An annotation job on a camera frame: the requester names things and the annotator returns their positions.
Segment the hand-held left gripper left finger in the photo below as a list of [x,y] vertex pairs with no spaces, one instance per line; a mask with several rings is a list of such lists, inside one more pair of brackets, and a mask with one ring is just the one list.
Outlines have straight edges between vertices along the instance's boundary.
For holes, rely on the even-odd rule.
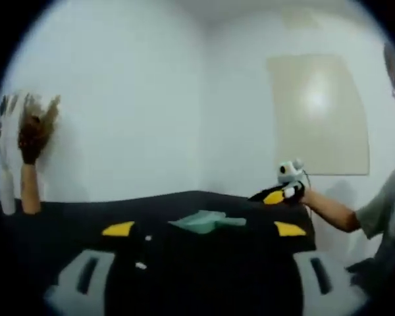
[[144,234],[135,221],[103,229],[98,243],[82,250],[44,294],[54,315],[110,315],[132,279]]

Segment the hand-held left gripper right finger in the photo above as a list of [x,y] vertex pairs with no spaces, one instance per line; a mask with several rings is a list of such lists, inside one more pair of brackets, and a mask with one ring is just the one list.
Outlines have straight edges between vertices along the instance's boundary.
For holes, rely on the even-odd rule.
[[302,289],[302,315],[357,315],[368,295],[352,283],[352,274],[328,253],[315,248],[312,236],[296,224],[275,221],[292,254]]

